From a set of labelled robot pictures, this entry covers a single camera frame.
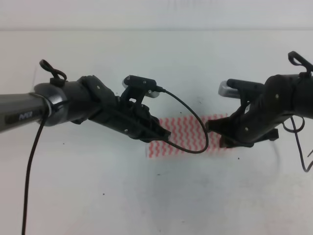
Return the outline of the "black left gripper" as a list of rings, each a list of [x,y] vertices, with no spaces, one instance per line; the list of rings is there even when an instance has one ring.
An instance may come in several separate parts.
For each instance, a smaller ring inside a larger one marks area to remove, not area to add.
[[[120,97],[115,95],[106,99],[94,95],[92,100],[96,102],[99,110],[89,117],[90,121],[134,140],[143,142],[169,140],[171,132],[165,130],[160,125],[160,120],[151,116],[149,111],[143,110],[144,114],[140,115],[134,109],[125,109],[120,106]]]

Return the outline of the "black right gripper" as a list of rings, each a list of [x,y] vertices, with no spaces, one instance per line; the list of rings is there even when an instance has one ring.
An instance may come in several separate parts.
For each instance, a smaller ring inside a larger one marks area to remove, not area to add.
[[[220,148],[253,147],[256,142],[276,140],[276,127],[288,118],[288,95],[259,95],[248,112],[240,106],[230,117],[209,119],[205,128],[208,133],[227,134],[220,137]]]

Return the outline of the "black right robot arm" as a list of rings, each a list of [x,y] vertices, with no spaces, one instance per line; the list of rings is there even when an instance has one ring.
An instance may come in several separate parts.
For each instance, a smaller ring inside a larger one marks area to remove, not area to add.
[[[304,72],[271,76],[265,84],[229,79],[219,94],[238,98],[232,115],[209,120],[207,132],[221,135],[220,147],[253,147],[257,142],[278,139],[277,126],[293,115],[313,117],[313,77]]]

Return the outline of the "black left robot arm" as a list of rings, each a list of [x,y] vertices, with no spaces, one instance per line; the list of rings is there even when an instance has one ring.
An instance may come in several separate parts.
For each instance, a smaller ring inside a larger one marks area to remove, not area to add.
[[[155,80],[129,75],[122,82],[125,91],[115,95],[96,76],[82,76],[74,82],[41,83],[32,93],[0,96],[0,130],[7,131],[45,120],[45,126],[65,122],[93,121],[131,139],[146,143],[166,141],[170,131],[142,104],[144,97],[158,96]]]

